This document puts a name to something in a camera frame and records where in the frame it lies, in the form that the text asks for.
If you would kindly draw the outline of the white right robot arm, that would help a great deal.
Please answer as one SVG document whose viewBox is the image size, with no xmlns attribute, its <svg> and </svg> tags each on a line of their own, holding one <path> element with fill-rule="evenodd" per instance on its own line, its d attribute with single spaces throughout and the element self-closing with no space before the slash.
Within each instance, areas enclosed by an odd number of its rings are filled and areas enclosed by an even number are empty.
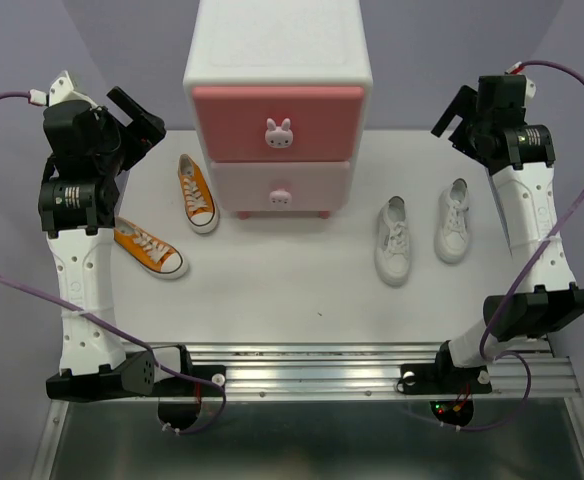
<svg viewBox="0 0 584 480">
<path fill-rule="evenodd" d="M 584 314 L 584 288 L 568 264 L 554 203 L 555 152 L 549 129 L 525 120 L 535 86 L 521 74 L 482 76 L 462 86 L 432 129 L 453 118 L 453 147 L 488 171 L 513 263 L 504 295 L 484 300 L 482 318 L 444 342 L 433 361 L 404 364 L 396 384 L 406 395 L 491 392 L 487 366 L 525 340 L 557 332 Z"/>
</svg>

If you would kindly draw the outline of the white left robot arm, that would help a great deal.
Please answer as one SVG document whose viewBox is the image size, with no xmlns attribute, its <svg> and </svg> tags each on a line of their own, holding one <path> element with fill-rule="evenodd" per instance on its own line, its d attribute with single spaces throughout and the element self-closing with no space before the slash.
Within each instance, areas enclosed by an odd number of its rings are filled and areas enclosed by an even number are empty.
<svg viewBox="0 0 584 480">
<path fill-rule="evenodd" d="M 163 140 L 164 121 L 124 90 L 108 98 L 130 118 L 122 124 L 104 106 L 85 99 L 50 99 L 43 131 L 51 147 L 41 181 L 38 212 L 57 271 L 63 346 L 59 371 L 46 382 L 49 398 L 93 402 L 151 396 L 160 382 L 171 393 L 214 388 L 194 377 L 189 352 L 159 364 L 156 351 L 116 326 L 111 280 L 117 176 Z"/>
</svg>

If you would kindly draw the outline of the orange sneaker near arm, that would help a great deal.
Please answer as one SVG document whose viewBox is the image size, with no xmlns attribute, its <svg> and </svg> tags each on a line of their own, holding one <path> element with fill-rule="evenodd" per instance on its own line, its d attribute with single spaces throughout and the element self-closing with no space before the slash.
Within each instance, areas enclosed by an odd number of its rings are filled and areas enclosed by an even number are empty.
<svg viewBox="0 0 584 480">
<path fill-rule="evenodd" d="M 114 240 L 147 273 L 158 279 L 176 280 L 189 269 L 189 263 L 178 249 L 123 217 L 115 220 Z"/>
</svg>

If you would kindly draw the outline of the white sneaker one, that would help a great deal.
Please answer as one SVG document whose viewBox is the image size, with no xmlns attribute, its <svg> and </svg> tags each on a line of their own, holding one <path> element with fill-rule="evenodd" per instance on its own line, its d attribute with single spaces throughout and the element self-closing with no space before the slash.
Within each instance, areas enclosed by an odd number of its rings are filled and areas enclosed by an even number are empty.
<svg viewBox="0 0 584 480">
<path fill-rule="evenodd" d="M 377 220 L 374 263 L 381 280 L 400 287 L 411 267 L 410 232 L 404 200 L 391 197 L 381 208 Z"/>
<path fill-rule="evenodd" d="M 454 180 L 439 196 L 434 249 L 444 263 L 460 263 L 469 250 L 469 206 L 468 186 L 463 178 Z"/>
</svg>

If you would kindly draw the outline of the orange sneaker near cabinet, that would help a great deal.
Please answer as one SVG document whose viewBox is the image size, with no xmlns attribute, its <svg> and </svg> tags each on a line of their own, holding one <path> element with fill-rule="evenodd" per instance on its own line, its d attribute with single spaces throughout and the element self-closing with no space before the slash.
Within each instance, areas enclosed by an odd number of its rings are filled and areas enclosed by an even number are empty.
<svg viewBox="0 0 584 480">
<path fill-rule="evenodd" d="M 197 234 L 211 233 L 219 220 L 216 202 L 201 169 L 187 154 L 179 157 L 178 178 L 189 226 Z"/>
</svg>

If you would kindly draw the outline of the pink bunny knob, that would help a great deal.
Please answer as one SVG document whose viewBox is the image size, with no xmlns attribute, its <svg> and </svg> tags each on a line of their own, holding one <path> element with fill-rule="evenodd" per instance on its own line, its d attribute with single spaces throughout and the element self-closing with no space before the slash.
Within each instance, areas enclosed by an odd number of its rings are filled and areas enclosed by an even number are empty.
<svg viewBox="0 0 584 480">
<path fill-rule="evenodd" d="M 292 195 L 284 188 L 275 189 L 270 192 L 269 201 L 273 209 L 285 210 L 291 206 Z"/>
<path fill-rule="evenodd" d="M 274 119 L 266 120 L 266 132 L 264 135 L 266 144 L 274 149 L 289 148 L 294 140 L 294 134 L 291 130 L 291 120 L 285 118 L 280 125 Z"/>
</svg>

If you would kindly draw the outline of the light pink lower drawer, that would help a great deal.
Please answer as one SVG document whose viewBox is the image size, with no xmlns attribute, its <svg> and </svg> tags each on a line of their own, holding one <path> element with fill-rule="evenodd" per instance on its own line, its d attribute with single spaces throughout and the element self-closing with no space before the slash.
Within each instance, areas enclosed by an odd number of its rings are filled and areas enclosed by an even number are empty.
<svg viewBox="0 0 584 480">
<path fill-rule="evenodd" d="M 217 200 L 232 212 L 276 211 L 269 194 L 288 190 L 288 209 L 299 212 L 333 212 L 348 200 L 352 168 L 341 162 L 272 162 L 210 164 Z"/>
</svg>

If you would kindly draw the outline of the white plastic shoe cabinet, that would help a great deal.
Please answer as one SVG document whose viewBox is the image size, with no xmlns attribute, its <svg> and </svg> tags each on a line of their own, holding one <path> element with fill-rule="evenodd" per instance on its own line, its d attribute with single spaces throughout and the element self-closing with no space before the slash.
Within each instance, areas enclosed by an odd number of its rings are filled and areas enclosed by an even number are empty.
<svg viewBox="0 0 584 480">
<path fill-rule="evenodd" d="M 352 179 L 373 87 L 361 7 L 356 1 L 203 1 L 183 88 L 208 175 L 212 160 L 198 131 L 199 86 L 358 86 L 364 100 L 348 161 Z"/>
</svg>

